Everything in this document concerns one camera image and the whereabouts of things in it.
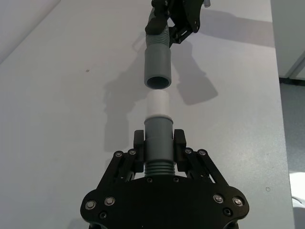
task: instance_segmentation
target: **white surface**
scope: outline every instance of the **white surface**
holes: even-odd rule
[[[0,228],[87,228],[84,195],[144,127],[150,10],[150,0],[62,0],[0,65]],[[171,48],[174,127],[246,195],[241,229],[291,229],[275,50],[260,33],[272,26],[269,1],[204,12],[209,24]]]
[[[0,63],[60,0],[0,1]]]
[[[305,173],[290,172],[292,203],[294,207],[295,229],[303,229],[305,225]]]
[[[146,118],[153,116],[171,117],[169,95],[165,90],[151,90],[147,94]]]
[[[286,76],[305,51],[305,1],[271,0],[271,5],[278,71]]]

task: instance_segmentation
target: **gray tube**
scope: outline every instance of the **gray tube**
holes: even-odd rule
[[[145,176],[174,175],[173,121],[151,117],[145,122]]]
[[[154,8],[149,21],[154,17]],[[152,89],[163,89],[171,85],[171,50],[168,25],[159,35],[146,35],[145,85]]]

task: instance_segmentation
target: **floor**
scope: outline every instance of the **floor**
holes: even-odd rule
[[[305,82],[280,84],[295,229],[305,228]]]

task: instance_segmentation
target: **black bracket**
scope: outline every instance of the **black bracket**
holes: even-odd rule
[[[171,18],[174,26],[169,28],[170,46],[180,44],[192,32],[199,31],[202,4],[203,0],[152,0],[155,18],[148,22],[145,31],[148,35],[158,35]]]

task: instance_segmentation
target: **gray cylinder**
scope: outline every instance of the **gray cylinder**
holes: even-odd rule
[[[149,20],[154,17],[154,8]],[[171,85],[171,50],[168,25],[159,35],[146,35],[145,85],[152,89],[163,89]]]
[[[145,120],[145,176],[174,175],[173,121],[157,116]]]

